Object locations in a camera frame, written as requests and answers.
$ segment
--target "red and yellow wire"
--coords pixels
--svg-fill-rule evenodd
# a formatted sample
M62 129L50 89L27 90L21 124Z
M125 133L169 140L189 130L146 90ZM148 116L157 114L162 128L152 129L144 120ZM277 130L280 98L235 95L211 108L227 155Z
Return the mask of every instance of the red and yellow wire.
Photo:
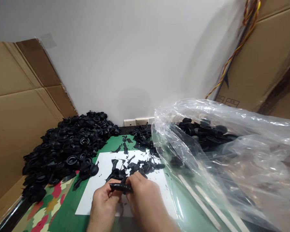
M258 14L259 14L259 10L260 10L260 6L261 6L261 0L255 0L253 5L250 7L250 9L248 10L248 7L249 7L249 1L250 0L246 0L246 4L245 4L245 11L244 11L244 18L243 18L243 26L247 25L247 22L249 21L249 18L251 17L252 13L254 14L253 15L253 18L252 18L252 21L251 21L251 24L250 24L250 28L247 32L247 34L245 35L245 37L243 38L242 42L239 44L239 46L237 47L237 49L234 51L234 53L232 54L232 56L228 59L228 61L226 62L225 66L223 67L223 70L222 70L222 75L221 75L221 78L220 78L220 81L218 82L218 84L209 92L209 94L206 96L205 99L207 99L209 97L209 95L211 95L215 89L221 85L221 83L223 82L223 79L225 77L225 74L226 74L226 70L227 70L227 67L229 65L229 63L231 62L231 60L235 57L235 55L237 53L239 53L239 51L241 50L241 48L243 47L244 43L248 40L248 38L250 37L250 35L252 34L255 26L256 26L256 21L257 21L257 18L258 18Z

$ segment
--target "green table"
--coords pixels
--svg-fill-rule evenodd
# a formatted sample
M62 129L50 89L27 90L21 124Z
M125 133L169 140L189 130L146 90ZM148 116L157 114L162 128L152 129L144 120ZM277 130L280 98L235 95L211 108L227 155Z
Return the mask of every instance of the green table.
M122 136L111 137L108 143L98 152L97 157L93 158L93 162L96 162L101 152L110 152L116 150L118 146L122 144ZM128 150L135 150L133 143L126 142ZM73 184L77 180L78 176L65 183L60 183L55 187L47 186L46 196L43 200L34 204L25 213L22 219L14 228L13 232L19 231L34 231L34 232L82 232L86 231L89 216L75 215L75 211L81 200L83 192L86 188L87 182L83 181L77 190L73 190ZM216 232L216 228L204 214L203 210L195 202L189 192L183 188L171 175L166 175L169 189L172 190L173 202L177 214L179 216L178 224L183 231L207 231ZM216 217L218 222L222 226L222 231L229 232L229 229L224 225L220 218ZM138 225L133 218L122 217L120 220L117 217L113 231L139 231Z

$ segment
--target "plastic bag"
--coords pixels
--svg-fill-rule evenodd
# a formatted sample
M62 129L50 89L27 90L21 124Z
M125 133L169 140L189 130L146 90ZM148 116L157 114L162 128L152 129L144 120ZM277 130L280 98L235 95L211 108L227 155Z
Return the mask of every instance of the plastic bag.
M207 118L239 137L203 152L177 126L185 117L195 122ZM156 110L152 139L174 176L184 176L198 195L201 188L222 212L235 215L242 231L237 215L266 229L290 231L290 120L184 99ZM174 156L182 165L174 165Z

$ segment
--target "white wall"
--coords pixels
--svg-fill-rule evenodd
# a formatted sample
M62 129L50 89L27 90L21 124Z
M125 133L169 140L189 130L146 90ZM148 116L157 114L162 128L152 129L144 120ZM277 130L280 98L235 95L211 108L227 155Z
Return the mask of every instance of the white wall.
M0 0L0 40L42 39L78 112L124 119L204 98L245 0Z

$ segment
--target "electrical socket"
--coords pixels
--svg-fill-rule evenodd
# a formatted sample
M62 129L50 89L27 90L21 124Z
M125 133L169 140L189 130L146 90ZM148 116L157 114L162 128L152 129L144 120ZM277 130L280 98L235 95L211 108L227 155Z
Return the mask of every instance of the electrical socket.
M135 119L136 125L146 125L149 123L148 118Z
M148 119L148 123L149 123L149 124L153 124L154 121L155 121L155 118L149 118L149 119Z
M125 126L136 126L136 120L135 119L127 119L124 120Z

